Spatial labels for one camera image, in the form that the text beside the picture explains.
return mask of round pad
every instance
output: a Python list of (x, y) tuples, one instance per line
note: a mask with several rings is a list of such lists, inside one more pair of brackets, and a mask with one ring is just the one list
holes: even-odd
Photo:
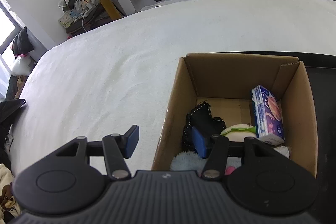
[(308, 208), (315, 200), (315, 178), (293, 162), (259, 157), (228, 176), (227, 186), (235, 200), (250, 211), (288, 215)]
[(29, 212), (62, 215), (89, 206), (104, 187), (104, 178), (95, 168), (75, 157), (53, 157), (21, 172), (13, 183), (13, 192)]

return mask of cardboard box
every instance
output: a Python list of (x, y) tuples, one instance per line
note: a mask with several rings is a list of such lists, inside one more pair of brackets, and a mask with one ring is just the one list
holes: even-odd
[(188, 54), (179, 60), (152, 170), (169, 170), (181, 152), (185, 117), (207, 100), (226, 126), (254, 124), (251, 90), (262, 85), (279, 100), (290, 158), (314, 176), (317, 125), (305, 65), (297, 57), (254, 54)]

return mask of window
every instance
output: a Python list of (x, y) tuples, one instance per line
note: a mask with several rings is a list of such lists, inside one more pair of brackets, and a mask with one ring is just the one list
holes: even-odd
[(0, 7), (0, 55), (7, 65), (11, 65), (15, 58), (10, 45), (21, 31), (21, 27), (13, 17), (14, 12), (10, 12), (10, 6), (4, 0), (0, 1)]

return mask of blue gripper pad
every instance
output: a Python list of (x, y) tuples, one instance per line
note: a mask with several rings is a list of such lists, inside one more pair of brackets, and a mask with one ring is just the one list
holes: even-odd
[(125, 146), (125, 154), (124, 158), (128, 159), (132, 156), (138, 141), (139, 141), (139, 127), (132, 126), (123, 137), (127, 138), (126, 146)]
[(212, 149), (212, 147), (209, 146), (209, 141), (197, 130), (196, 127), (192, 127), (191, 131), (197, 154), (203, 159), (208, 158)]

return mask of white blanket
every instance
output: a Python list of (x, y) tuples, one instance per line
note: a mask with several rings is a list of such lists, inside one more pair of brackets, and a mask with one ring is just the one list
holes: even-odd
[[(191, 52), (294, 51), (336, 55), (331, 0), (191, 0), (153, 8), (54, 47), (28, 78), (13, 127), (17, 174), (77, 136), (140, 140), (130, 170), (150, 169), (179, 57)], [(105, 173), (102, 159), (92, 165)]]

